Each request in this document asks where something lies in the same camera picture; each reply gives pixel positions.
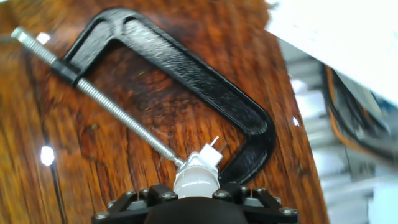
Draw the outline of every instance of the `wooden surface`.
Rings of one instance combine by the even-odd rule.
[[[284,62],[264,31],[264,0],[0,3],[0,33],[46,32],[63,56],[91,18],[109,7],[148,17],[258,102],[272,116],[277,147],[250,187],[266,187],[297,208],[301,223],[328,223],[319,179]],[[90,80],[186,158],[216,136],[220,168],[244,141],[216,112],[134,52],[103,57]],[[43,146],[55,153],[42,163]],[[69,87],[17,43],[0,45],[0,223],[89,223],[109,201],[152,184],[172,187],[175,167]]]

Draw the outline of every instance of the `white plastic part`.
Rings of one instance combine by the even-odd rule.
[[[208,197],[219,189],[217,165],[223,155],[209,144],[202,150],[193,152],[178,169],[174,182],[174,192],[179,198]]]
[[[219,189],[217,176],[203,166],[191,166],[177,175],[174,192],[179,198],[208,197]]]
[[[199,152],[199,156],[212,167],[216,167],[223,158],[223,155],[221,153],[219,153],[216,149],[214,149],[207,143]]]

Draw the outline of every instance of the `black cable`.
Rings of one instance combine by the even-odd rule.
[[[350,92],[350,90],[347,88],[347,86],[341,81],[339,76],[333,71],[333,77],[336,80],[336,87],[337,89],[341,92],[341,94],[344,96],[344,101],[345,105],[348,108],[349,112],[354,116],[355,120],[361,125],[363,129],[366,131],[376,133],[375,127],[370,122],[370,120],[365,116],[361,105],[358,103],[356,98],[353,96],[353,94]]]
[[[359,144],[362,147],[365,147],[367,149],[369,149],[370,151],[372,151],[374,154],[382,157],[383,159],[395,164],[395,160],[394,160],[394,155],[390,152],[386,152],[383,149],[378,149],[366,142],[361,141],[360,139],[358,139],[357,135],[352,132],[352,130],[350,130],[350,128],[347,126],[347,124],[344,122],[342,116],[340,115],[340,113],[337,111],[337,109],[335,108],[332,100],[331,100],[331,96],[330,96],[330,89],[328,86],[328,78],[327,78],[327,74],[326,74],[326,66],[323,66],[323,75],[322,75],[322,83],[323,83],[323,90],[324,90],[324,97],[325,97],[325,103],[327,105],[327,107],[330,109],[331,113],[333,114],[333,116],[335,117],[339,127],[348,134],[349,137],[351,137],[352,139],[355,140],[355,142],[357,144]]]

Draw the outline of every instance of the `black plastic mount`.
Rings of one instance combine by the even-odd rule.
[[[251,190],[235,183],[218,189],[213,198],[178,195],[164,185],[153,185],[139,194],[127,192],[108,208],[105,216],[93,216],[93,224],[123,223],[298,223],[296,209],[282,208],[265,189]]]
[[[99,13],[66,54],[63,63],[85,75],[108,44],[119,41],[194,92],[239,128],[246,142],[220,173],[220,184],[246,183],[264,166],[275,148],[275,127],[269,115],[220,73],[129,9]]]

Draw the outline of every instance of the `cable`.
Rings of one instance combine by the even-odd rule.
[[[371,124],[376,125],[380,130],[387,132],[386,127],[384,127],[378,120],[376,120],[371,114],[369,114],[368,111],[362,105],[360,106],[361,109],[363,110],[363,114],[365,115],[365,117],[367,117],[368,121]]]
[[[383,161],[387,161],[388,163],[395,164],[395,159],[393,154],[384,152],[366,142],[361,141],[360,139],[358,139],[355,133],[352,132],[352,130],[350,130],[350,128],[344,122],[343,118],[341,117],[340,113],[337,111],[334,105],[335,92],[334,92],[334,83],[333,83],[333,70],[330,67],[326,67],[325,73],[326,74],[323,75],[322,77],[323,85],[325,87],[325,94],[324,94],[325,101],[329,109],[331,126],[333,128],[333,131],[336,133],[337,137],[340,139],[340,141],[344,145],[350,148],[356,149],[361,152],[365,152],[366,154],[371,154],[372,156],[376,156],[378,159],[382,159]],[[345,133],[347,133],[348,136],[354,141],[344,137],[337,124],[339,124],[340,128]]]
[[[357,101],[357,99],[353,96],[353,94],[348,90],[346,85],[341,81],[339,76],[333,72],[333,77],[336,78],[336,89],[344,96],[345,105],[348,108],[349,112],[353,116],[353,118],[359,123],[359,125],[366,131],[369,131],[373,134],[376,133],[376,127],[371,122],[369,117],[367,117],[364,113],[364,110],[361,104]]]

